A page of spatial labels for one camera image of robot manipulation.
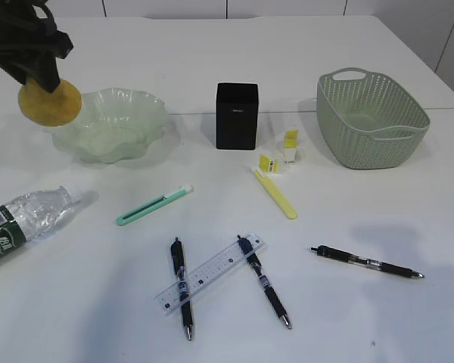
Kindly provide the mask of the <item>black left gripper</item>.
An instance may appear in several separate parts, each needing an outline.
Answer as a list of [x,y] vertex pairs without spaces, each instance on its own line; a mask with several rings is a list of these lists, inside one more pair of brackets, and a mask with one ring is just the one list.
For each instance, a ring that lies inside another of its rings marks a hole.
[[64,59],[72,49],[46,1],[0,1],[0,51],[45,51],[33,59],[27,53],[0,52],[0,68],[20,84],[31,77],[53,93],[61,84],[56,57]]

